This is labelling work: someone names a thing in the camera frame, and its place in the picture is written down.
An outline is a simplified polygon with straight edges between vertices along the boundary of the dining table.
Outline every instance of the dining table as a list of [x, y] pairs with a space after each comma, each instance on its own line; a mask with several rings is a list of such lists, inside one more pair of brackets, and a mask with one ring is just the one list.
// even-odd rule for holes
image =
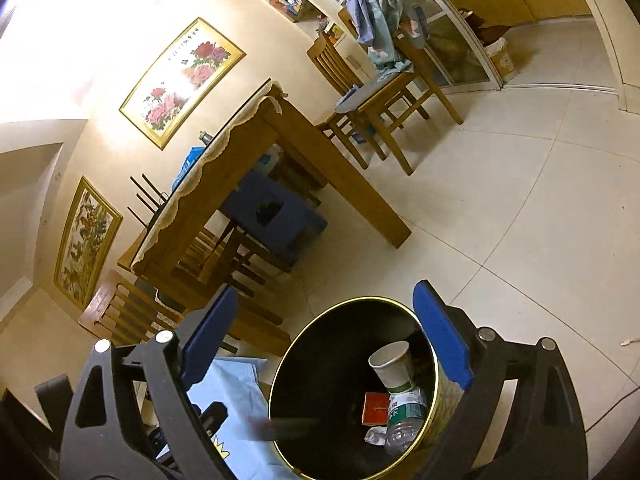
[[[223, 285], [202, 283], [178, 265], [198, 233], [261, 155], [277, 144], [315, 180], [331, 185], [393, 247], [410, 229], [331, 140], [287, 100], [279, 83], [267, 80], [245, 101], [207, 145], [155, 213], [124, 265], [187, 312], [203, 308]], [[322, 243], [321, 237], [316, 243]], [[260, 315], [264, 309], [240, 296], [230, 334], [282, 355], [289, 335]]]

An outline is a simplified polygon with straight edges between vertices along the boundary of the framed painting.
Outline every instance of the framed painting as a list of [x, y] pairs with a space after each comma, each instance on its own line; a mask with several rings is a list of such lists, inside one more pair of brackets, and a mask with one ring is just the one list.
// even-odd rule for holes
[[66, 216], [53, 280], [80, 308], [91, 301], [121, 222], [122, 215], [82, 177]]
[[194, 20], [156, 59], [120, 111], [158, 148], [244, 52], [202, 18]]

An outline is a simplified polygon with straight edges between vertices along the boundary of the flower painting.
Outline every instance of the flower painting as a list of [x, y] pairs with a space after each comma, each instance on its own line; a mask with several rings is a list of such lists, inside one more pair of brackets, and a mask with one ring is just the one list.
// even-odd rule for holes
[[202, 18], [181, 32], [120, 107], [161, 150], [244, 52]]
[[94, 293], [122, 216], [82, 177], [66, 217], [54, 282], [78, 307]]

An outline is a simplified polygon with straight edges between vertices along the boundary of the paper cup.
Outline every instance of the paper cup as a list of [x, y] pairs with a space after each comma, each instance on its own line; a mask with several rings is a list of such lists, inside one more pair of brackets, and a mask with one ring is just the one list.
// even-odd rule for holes
[[414, 364], [407, 341], [396, 341], [383, 346], [369, 357], [373, 368], [390, 394], [411, 390], [414, 385]]

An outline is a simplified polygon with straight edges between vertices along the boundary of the bottle label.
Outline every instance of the bottle label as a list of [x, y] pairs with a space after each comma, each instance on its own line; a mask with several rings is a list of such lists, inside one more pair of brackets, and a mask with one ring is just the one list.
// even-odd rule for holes
[[389, 418], [386, 425], [391, 428], [406, 418], [421, 418], [422, 420], [425, 420], [427, 415], [424, 406], [421, 404], [403, 404], [402, 406], [398, 406], [396, 409], [389, 412]]
[[421, 418], [425, 420], [427, 414], [428, 412], [420, 388], [391, 395], [386, 426], [391, 428], [406, 418]]

